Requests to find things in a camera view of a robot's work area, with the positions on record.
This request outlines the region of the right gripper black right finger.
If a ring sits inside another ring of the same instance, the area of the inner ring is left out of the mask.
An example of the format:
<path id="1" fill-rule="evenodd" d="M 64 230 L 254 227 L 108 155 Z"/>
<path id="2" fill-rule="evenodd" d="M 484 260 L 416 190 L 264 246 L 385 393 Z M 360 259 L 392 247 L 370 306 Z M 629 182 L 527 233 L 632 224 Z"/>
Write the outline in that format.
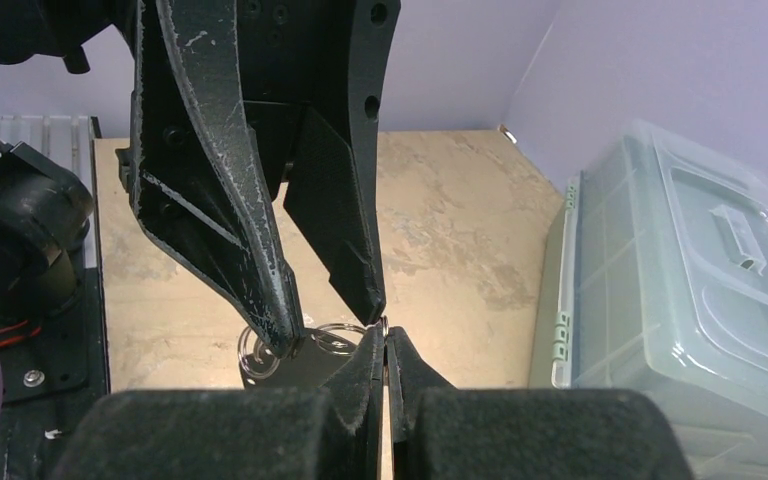
<path id="1" fill-rule="evenodd" d="M 623 389 L 458 389 L 386 340 L 397 479 L 691 479 L 665 415 Z"/>

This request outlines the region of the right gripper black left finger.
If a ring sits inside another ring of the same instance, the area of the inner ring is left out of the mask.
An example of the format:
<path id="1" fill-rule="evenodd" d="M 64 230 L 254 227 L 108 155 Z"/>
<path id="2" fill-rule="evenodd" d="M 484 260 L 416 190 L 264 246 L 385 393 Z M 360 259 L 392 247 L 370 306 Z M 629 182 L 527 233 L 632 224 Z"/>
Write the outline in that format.
<path id="1" fill-rule="evenodd" d="M 320 387 L 129 390 L 80 422 L 55 479 L 377 479 L 385 329 Z"/>

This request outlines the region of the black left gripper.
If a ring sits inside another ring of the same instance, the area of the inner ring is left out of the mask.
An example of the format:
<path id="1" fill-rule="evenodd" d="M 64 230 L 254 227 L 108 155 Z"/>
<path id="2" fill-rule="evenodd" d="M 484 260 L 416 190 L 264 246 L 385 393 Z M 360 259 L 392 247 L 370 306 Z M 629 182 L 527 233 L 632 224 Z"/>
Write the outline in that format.
<path id="1" fill-rule="evenodd" d="M 46 55 L 84 74 L 84 43 L 108 26 L 122 34 L 135 59 L 128 194 L 140 228 L 286 358 L 303 322 L 271 199 L 292 161 L 277 130 L 307 106 L 284 207 L 352 314 L 377 322 L 386 306 L 377 140 L 400 10 L 398 1 L 0 1 L 0 64 Z"/>

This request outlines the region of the silver split keyring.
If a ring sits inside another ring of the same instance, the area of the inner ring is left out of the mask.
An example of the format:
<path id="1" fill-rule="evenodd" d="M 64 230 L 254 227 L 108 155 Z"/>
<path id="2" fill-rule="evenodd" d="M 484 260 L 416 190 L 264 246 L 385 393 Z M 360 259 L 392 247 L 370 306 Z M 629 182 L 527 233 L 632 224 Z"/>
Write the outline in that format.
<path id="1" fill-rule="evenodd" d="M 365 335 L 368 327 L 348 322 L 333 322 L 314 327 L 310 338 L 325 353 L 350 357 Z"/>

